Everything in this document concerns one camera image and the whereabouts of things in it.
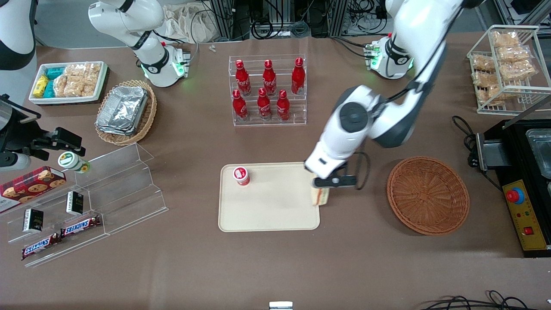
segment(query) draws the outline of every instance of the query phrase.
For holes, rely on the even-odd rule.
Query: red bottle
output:
[[[266,95],[266,89],[261,87],[258,90],[258,111],[260,112],[260,118],[265,121],[269,121],[272,118],[272,111],[270,111],[270,99]]]
[[[268,59],[264,61],[264,74],[262,75],[262,79],[264,80],[264,88],[266,88],[266,92],[269,97],[275,95],[276,93],[277,86],[275,78],[276,73],[272,68],[272,61]]]
[[[247,112],[247,105],[245,100],[241,97],[241,93],[236,89],[231,95],[234,97],[233,106],[235,115],[237,115],[237,120],[241,122],[248,121],[249,114]]]
[[[289,99],[285,89],[279,91],[279,99],[277,100],[277,116],[281,122],[289,120]]]
[[[249,73],[245,70],[243,60],[236,60],[235,67],[237,68],[237,72],[235,72],[237,87],[243,96],[248,96],[251,94],[251,80],[249,79]]]
[[[295,59],[295,68],[293,69],[293,74],[291,74],[291,92],[295,95],[304,94],[304,80],[306,78],[306,72],[302,67],[304,64],[304,59],[298,57]]]

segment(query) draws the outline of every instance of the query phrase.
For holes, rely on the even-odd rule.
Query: emergency stop button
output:
[[[521,204],[524,202],[524,192],[520,188],[512,188],[505,193],[507,201],[510,201],[514,204]]]

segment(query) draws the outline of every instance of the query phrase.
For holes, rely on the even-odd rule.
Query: cookie box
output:
[[[36,198],[67,182],[65,174],[43,166],[22,175],[0,188],[0,213]]]

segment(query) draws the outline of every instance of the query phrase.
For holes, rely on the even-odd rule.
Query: brown woven basket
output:
[[[155,93],[153,93],[153,90],[151,89],[151,87],[142,81],[135,81],[135,80],[127,81],[127,82],[122,82],[117,86],[130,86],[130,87],[140,86],[146,89],[148,92],[146,106],[145,106],[145,109],[143,110],[142,119],[140,120],[140,123],[138,126],[138,132],[135,135],[133,136],[114,135],[112,133],[106,133],[106,132],[100,131],[96,127],[96,132],[98,133],[98,135],[103,141],[113,143],[118,146],[125,146],[125,145],[130,145],[132,143],[138,142],[141,139],[143,139],[143,137],[145,137],[145,135],[151,128],[151,125],[153,124],[153,119],[155,118],[155,113],[157,112],[157,99],[155,98]],[[115,87],[113,87],[107,93],[107,95],[105,95],[103,101],[101,102],[98,115],[103,109],[105,102],[107,101],[107,97],[109,97],[109,95],[111,94],[113,89],[115,89]]]
[[[400,221],[421,234],[449,234],[469,213],[469,193],[459,175],[430,157],[398,163],[388,177],[387,196]]]

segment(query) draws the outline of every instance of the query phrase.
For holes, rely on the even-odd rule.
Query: table surface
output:
[[[170,210],[36,268],[23,267],[20,248],[4,239],[1,308],[237,310],[290,300],[296,309],[418,309],[449,295],[486,300],[485,290],[491,289],[548,308],[551,262],[521,258],[503,194],[467,165],[464,134],[451,122],[459,115],[482,132],[502,118],[475,112],[465,55],[480,36],[449,35],[447,60],[409,141],[392,149],[368,141],[372,166],[365,189],[331,190],[313,231],[222,232],[217,225],[221,168],[303,161],[344,89],[366,84],[388,96],[406,79],[389,81],[368,72],[360,57],[330,39],[247,40],[216,44],[216,53],[201,46],[189,78],[154,88],[159,107],[141,141],[155,156],[153,180]],[[228,57],[295,53],[308,57],[308,124],[233,127]],[[131,49],[38,48],[37,54],[39,64],[105,61],[112,70],[109,88],[144,79]],[[117,149],[97,137],[98,105],[33,108],[43,113],[42,128],[63,126],[82,136],[87,159]],[[51,153],[48,164],[55,167],[58,153]],[[444,161],[467,185],[471,210],[458,231],[420,236],[391,211],[387,177],[412,156]],[[16,176],[5,173],[0,181]]]

